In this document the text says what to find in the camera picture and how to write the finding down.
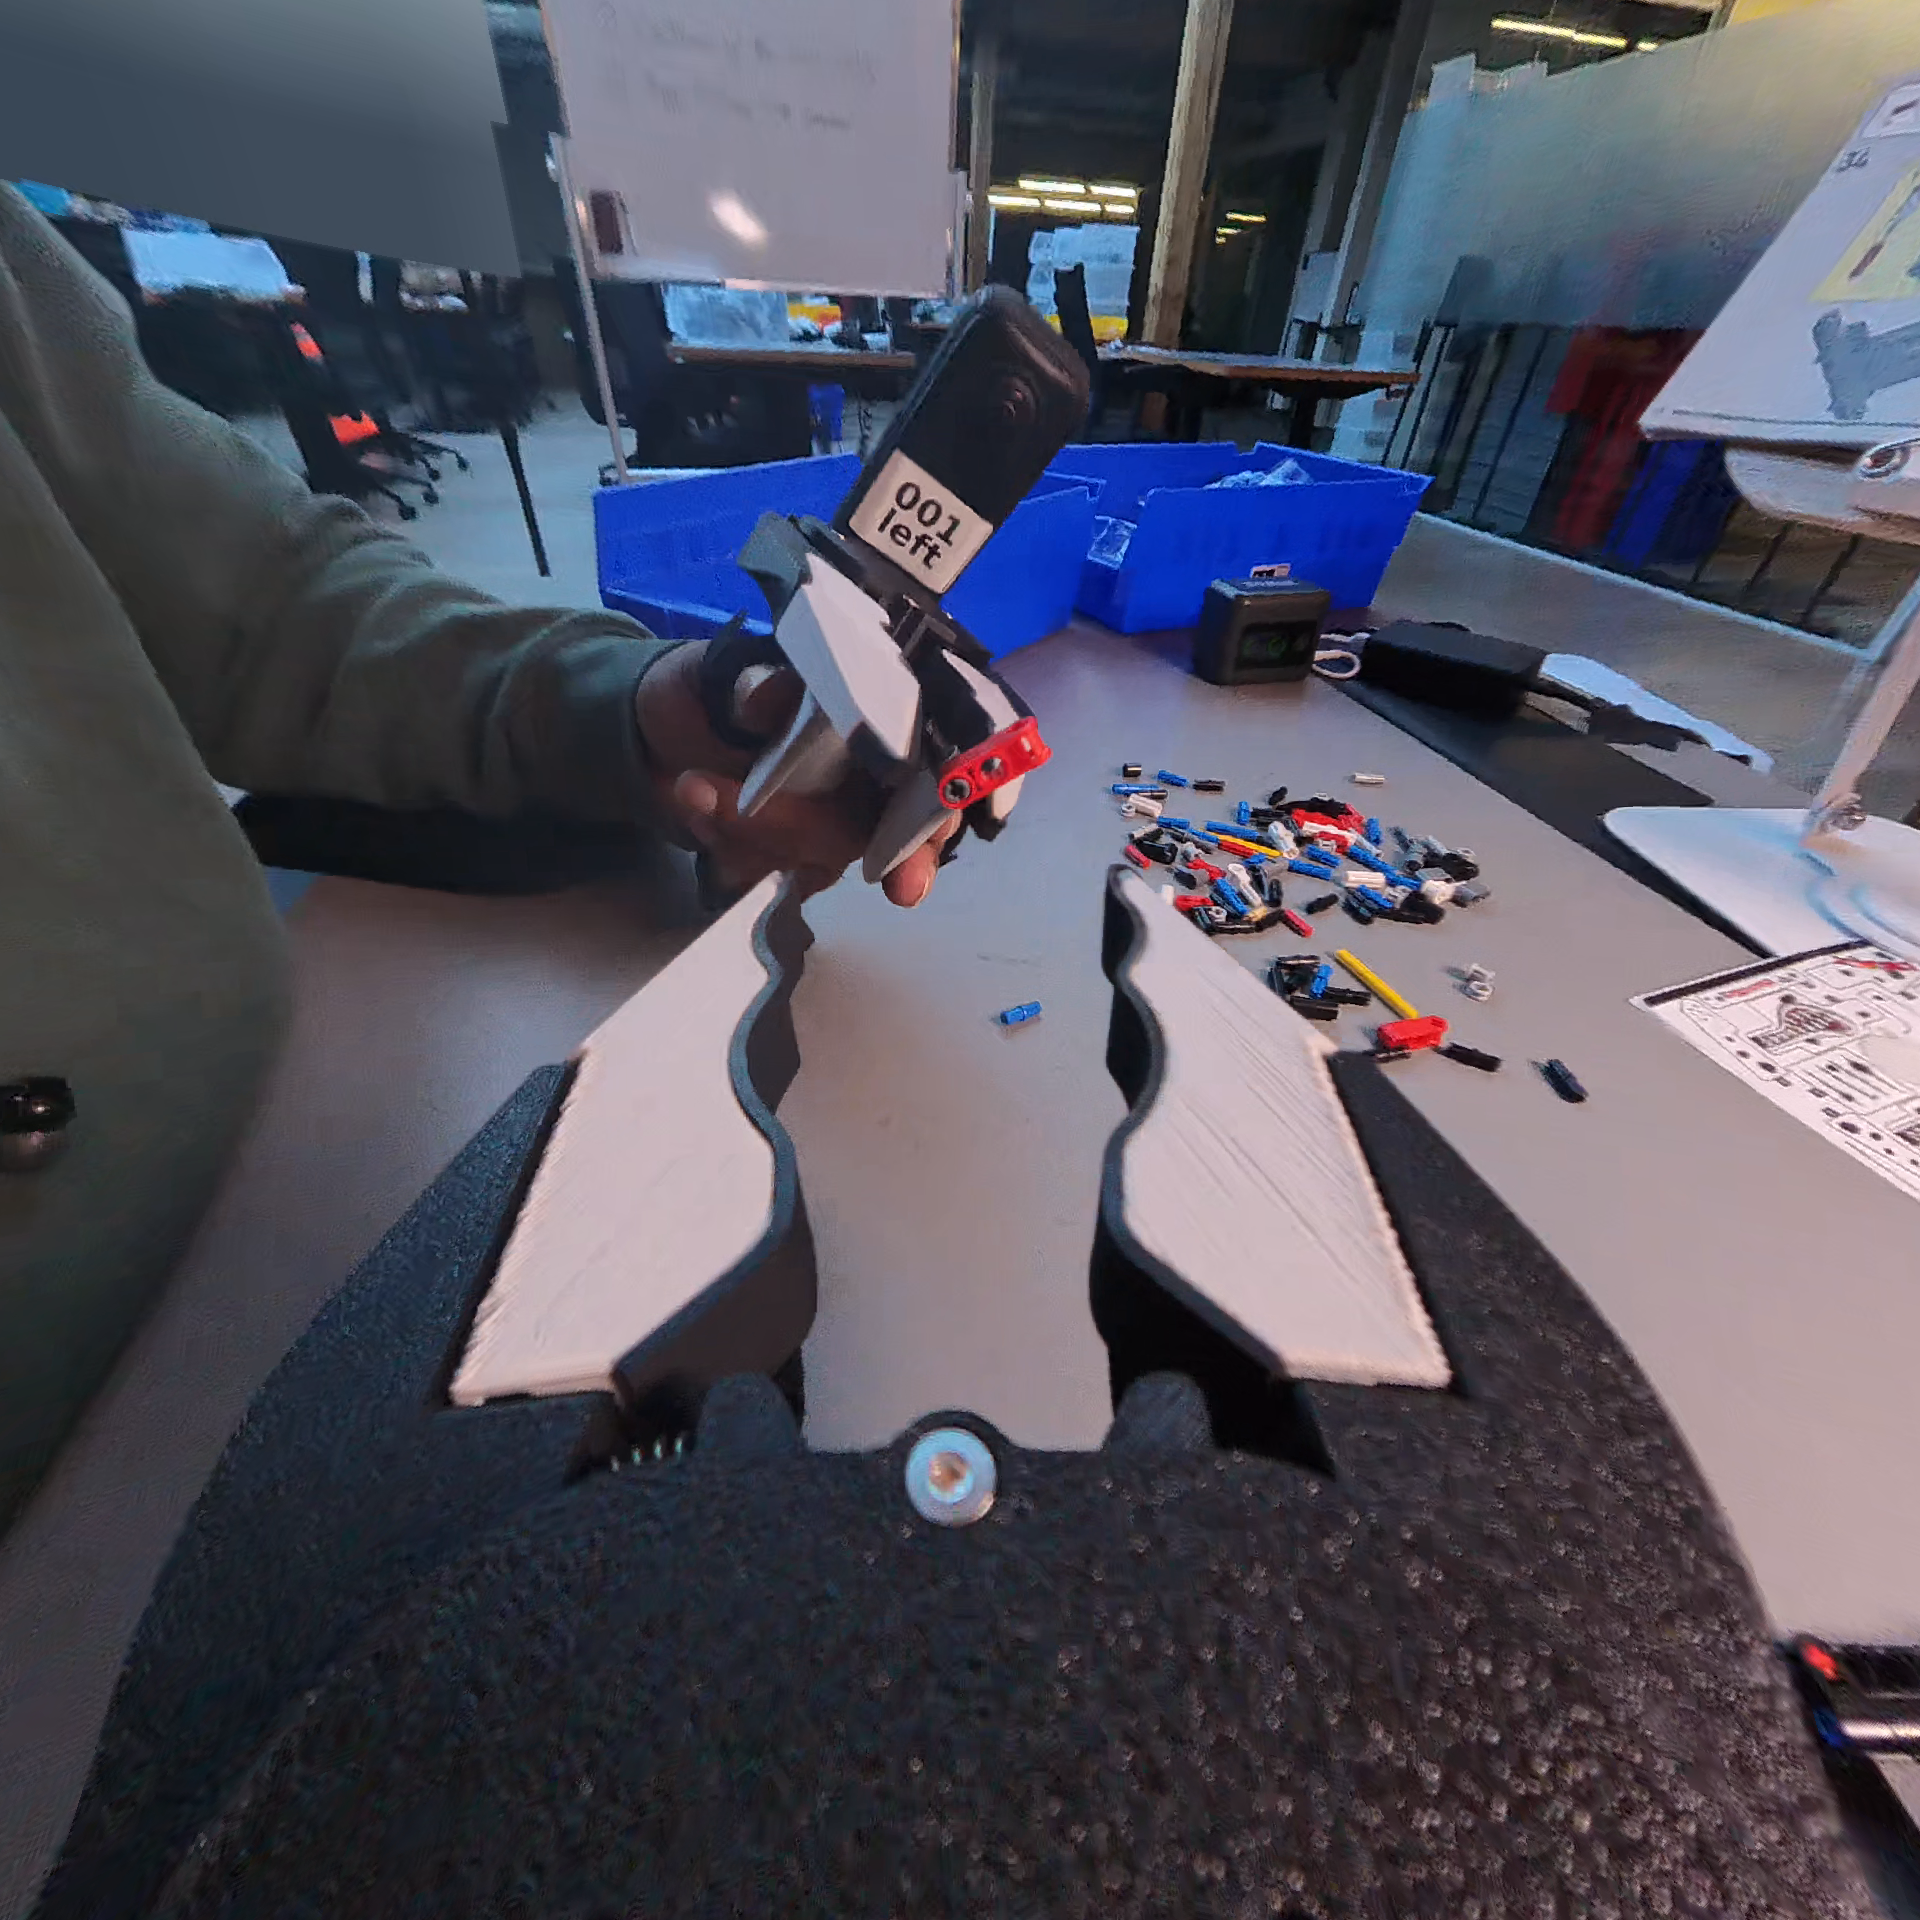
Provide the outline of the black power adapter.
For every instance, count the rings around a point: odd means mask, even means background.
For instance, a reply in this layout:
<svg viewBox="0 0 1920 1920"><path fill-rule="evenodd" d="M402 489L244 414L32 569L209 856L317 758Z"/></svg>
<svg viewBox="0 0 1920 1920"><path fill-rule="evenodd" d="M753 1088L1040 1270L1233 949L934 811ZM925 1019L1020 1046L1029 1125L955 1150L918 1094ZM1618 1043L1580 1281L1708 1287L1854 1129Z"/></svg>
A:
<svg viewBox="0 0 1920 1920"><path fill-rule="evenodd" d="M1430 707L1505 722L1536 690L1548 650L1464 629L1453 621L1395 618L1374 629L1358 653L1356 686Z"/></svg>

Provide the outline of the black orange office chair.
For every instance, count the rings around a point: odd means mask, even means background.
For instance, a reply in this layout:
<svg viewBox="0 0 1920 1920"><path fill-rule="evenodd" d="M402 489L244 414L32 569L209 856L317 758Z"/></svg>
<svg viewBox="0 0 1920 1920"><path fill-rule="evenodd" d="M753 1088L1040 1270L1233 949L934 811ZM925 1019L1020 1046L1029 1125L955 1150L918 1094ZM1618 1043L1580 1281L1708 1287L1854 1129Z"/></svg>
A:
<svg viewBox="0 0 1920 1920"><path fill-rule="evenodd" d="M386 499L401 521L441 502L443 469L468 459L401 425L395 362L365 321L289 317L282 325L278 408L307 483L365 506Z"/></svg>

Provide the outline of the white book stand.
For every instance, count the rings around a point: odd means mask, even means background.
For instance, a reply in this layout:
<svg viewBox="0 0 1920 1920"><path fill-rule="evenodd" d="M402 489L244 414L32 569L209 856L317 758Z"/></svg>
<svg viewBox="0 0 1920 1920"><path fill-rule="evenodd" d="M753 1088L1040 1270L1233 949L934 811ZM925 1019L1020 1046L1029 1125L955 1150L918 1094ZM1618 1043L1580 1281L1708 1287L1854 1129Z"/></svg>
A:
<svg viewBox="0 0 1920 1920"><path fill-rule="evenodd" d="M1917 538L1917 438L1852 462L1737 445L1725 470L1745 499L1845 534ZM1606 831L1763 954L1845 939L1917 958L1917 829L1865 808L1864 778L1917 683L1917 589L1889 615L1835 713L1845 736L1805 808L1616 807Z"/></svg>

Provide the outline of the wooden background table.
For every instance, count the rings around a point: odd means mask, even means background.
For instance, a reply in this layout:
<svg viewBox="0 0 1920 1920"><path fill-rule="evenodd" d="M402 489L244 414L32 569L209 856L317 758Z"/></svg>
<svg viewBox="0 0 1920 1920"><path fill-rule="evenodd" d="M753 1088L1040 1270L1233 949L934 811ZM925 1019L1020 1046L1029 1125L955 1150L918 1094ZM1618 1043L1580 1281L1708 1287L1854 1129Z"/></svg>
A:
<svg viewBox="0 0 1920 1920"><path fill-rule="evenodd" d="M849 426L864 448L873 403L901 400L921 370L912 352L829 342L669 342L662 352L742 403L729 445L740 464L837 451Z"/></svg>
<svg viewBox="0 0 1920 1920"><path fill-rule="evenodd" d="M1146 342L1100 346L1094 370L1106 379L1131 381L1139 393L1161 395L1161 433L1172 440L1201 440L1205 414L1222 408L1229 395L1281 395L1288 414L1283 440L1291 448L1313 448L1317 408L1323 401L1405 393L1420 381L1416 368L1362 368L1284 354L1197 352Z"/></svg>

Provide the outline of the red connector brick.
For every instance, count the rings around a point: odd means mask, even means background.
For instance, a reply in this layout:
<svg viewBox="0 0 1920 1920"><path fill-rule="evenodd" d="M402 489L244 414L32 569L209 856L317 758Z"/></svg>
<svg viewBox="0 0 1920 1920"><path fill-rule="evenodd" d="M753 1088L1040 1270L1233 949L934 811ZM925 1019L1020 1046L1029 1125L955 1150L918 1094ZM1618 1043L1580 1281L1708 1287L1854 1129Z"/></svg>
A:
<svg viewBox="0 0 1920 1920"><path fill-rule="evenodd" d="M1036 714L1022 714L937 768L934 795L944 808L964 811L1022 781L1049 761Z"/></svg>

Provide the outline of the open instruction booklet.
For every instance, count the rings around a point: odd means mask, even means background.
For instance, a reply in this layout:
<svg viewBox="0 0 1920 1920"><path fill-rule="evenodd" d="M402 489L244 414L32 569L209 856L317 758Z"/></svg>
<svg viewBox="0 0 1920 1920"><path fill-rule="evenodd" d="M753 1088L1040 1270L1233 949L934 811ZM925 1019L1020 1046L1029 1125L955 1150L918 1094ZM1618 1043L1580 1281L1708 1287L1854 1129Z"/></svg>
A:
<svg viewBox="0 0 1920 1920"><path fill-rule="evenodd" d="M1917 80L1890 85L1649 403L1649 440L1864 450L1917 422Z"/></svg>

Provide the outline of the person's left hand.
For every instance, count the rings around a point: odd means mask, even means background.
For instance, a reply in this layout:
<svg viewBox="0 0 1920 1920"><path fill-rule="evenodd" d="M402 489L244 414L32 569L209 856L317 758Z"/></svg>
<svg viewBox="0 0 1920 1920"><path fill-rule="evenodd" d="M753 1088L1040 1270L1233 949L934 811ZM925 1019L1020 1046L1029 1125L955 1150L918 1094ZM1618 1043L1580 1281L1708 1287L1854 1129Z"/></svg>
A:
<svg viewBox="0 0 1920 1920"><path fill-rule="evenodd" d="M740 785L760 750L713 730L701 693L713 639L683 641L648 667L635 687L640 757L665 826L704 851L720 894L736 895L773 873L790 874L804 895L859 867L885 802L883 787L850 768L837 787L790 787L754 811L738 808Z"/></svg>

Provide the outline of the wooden pillar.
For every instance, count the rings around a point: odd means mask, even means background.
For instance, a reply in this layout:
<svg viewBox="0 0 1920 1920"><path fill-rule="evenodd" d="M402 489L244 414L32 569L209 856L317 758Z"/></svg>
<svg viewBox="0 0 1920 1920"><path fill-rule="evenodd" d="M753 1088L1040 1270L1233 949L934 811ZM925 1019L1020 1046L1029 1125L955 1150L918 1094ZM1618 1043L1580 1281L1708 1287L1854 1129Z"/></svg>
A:
<svg viewBox="0 0 1920 1920"><path fill-rule="evenodd" d="M1189 2L1184 11L1158 219L1142 294L1142 344L1169 349L1184 335L1184 310L1202 225L1234 8L1234 2Z"/></svg>

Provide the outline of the paper instruction booklet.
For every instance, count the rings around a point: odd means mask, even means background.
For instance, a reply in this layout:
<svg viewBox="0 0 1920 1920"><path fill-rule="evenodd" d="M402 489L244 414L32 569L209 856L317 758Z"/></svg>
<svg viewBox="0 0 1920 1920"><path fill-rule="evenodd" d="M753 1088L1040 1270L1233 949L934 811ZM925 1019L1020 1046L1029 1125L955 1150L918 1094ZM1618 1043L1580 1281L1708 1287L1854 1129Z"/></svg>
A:
<svg viewBox="0 0 1920 1920"><path fill-rule="evenodd" d="M1640 993L1635 1007L1917 1195L1917 965L1849 941Z"/></svg>

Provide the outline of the blue storage bin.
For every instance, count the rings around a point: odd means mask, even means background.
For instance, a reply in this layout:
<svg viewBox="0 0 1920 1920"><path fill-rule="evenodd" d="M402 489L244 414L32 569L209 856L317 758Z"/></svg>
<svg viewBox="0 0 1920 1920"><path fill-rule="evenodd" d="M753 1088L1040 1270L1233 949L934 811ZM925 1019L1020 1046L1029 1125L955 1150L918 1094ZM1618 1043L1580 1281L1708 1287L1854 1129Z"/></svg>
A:
<svg viewBox="0 0 1920 1920"><path fill-rule="evenodd" d="M668 639L704 639L732 617L773 629L766 599L736 561L768 512L829 519L859 472L856 451L669 470L593 499L597 584L608 610Z"/></svg>
<svg viewBox="0 0 1920 1920"><path fill-rule="evenodd" d="M1094 536L1102 480L1044 472L948 594L948 610L1002 659L1062 629Z"/></svg>
<svg viewBox="0 0 1920 1920"><path fill-rule="evenodd" d="M1092 489L1076 610L1116 633L1189 629L1214 579L1270 574L1369 607L1430 477L1257 442L1069 445L1049 475Z"/></svg>

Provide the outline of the toy truck chassis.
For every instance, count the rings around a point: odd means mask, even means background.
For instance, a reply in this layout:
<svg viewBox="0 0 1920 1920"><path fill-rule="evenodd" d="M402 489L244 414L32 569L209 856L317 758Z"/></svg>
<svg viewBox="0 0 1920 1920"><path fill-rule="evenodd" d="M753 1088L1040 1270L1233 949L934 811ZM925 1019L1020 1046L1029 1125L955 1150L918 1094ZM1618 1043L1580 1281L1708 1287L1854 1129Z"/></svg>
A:
<svg viewBox="0 0 1920 1920"><path fill-rule="evenodd" d="M1817 1742L1842 1754L1917 1760L1917 1645L1795 1637L1782 1655Z"/></svg>

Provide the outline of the blue storage crates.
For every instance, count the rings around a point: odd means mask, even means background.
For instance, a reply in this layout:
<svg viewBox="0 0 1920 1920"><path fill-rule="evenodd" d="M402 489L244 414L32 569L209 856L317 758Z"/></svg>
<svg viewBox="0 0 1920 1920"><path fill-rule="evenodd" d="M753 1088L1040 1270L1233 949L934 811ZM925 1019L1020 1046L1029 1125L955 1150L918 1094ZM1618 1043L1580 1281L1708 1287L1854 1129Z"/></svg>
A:
<svg viewBox="0 0 1920 1920"><path fill-rule="evenodd" d="M1611 551L1628 569L1658 560L1669 519L1686 512L1690 499L1718 456L1713 438L1661 438L1649 442L1640 470L1622 496Z"/></svg>

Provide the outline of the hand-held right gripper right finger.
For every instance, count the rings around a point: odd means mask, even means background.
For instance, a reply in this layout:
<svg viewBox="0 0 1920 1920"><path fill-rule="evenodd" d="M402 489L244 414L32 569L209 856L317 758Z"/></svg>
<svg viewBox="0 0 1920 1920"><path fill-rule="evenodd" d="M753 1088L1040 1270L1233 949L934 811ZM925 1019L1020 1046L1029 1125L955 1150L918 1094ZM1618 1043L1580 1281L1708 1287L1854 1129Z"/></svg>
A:
<svg viewBox="0 0 1920 1920"><path fill-rule="evenodd" d="M1109 867L1102 910L1128 1113L1100 1219L1123 1263L1270 1375L1450 1386L1336 1043L1136 867Z"/></svg>

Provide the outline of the person's left forearm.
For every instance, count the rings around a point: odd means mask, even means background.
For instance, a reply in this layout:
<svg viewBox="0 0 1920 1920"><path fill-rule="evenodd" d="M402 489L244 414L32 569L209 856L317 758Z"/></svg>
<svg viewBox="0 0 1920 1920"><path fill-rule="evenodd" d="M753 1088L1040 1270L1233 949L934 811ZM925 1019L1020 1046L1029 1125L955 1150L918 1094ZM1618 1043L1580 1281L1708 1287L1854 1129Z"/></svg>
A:
<svg viewBox="0 0 1920 1920"><path fill-rule="evenodd" d="M656 784L640 693L680 650L622 615L456 591L261 618L172 696L209 769L248 793L629 824Z"/></svg>

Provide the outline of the pile of small toy bricks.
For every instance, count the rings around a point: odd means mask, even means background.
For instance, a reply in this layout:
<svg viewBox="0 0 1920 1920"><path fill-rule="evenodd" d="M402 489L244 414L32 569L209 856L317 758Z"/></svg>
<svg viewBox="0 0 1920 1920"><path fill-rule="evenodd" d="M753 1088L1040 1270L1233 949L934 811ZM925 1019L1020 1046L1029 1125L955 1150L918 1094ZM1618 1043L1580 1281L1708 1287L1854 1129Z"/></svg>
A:
<svg viewBox="0 0 1920 1920"><path fill-rule="evenodd" d="M1484 1074L1505 1066L1344 946L1368 928L1437 929L1493 901L1470 848L1369 808L1381 775L1356 771L1336 793L1276 784L1237 797L1222 777L1124 758L1109 790L1128 870L1214 943L1281 941L1256 974L1293 1014L1358 1021L1379 1064L1430 1053Z"/></svg>

